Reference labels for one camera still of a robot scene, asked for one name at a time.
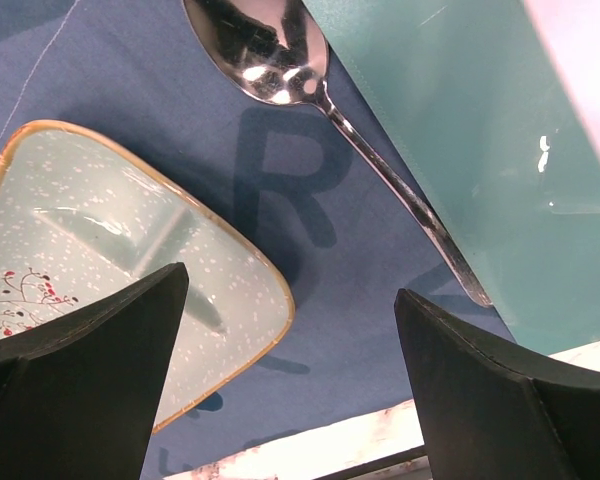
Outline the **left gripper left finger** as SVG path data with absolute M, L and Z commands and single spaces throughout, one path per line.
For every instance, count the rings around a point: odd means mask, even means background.
M 172 263 L 0 340 L 0 479 L 136 479 L 189 285 Z

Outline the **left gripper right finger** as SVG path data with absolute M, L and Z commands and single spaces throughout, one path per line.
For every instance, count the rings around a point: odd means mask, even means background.
M 412 290 L 394 311 L 436 479 L 600 479 L 600 372 L 541 355 Z

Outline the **teal file folder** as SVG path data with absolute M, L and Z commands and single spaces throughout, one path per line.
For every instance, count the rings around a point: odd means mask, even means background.
M 308 9 L 516 341 L 600 340 L 600 161 L 523 3 Z

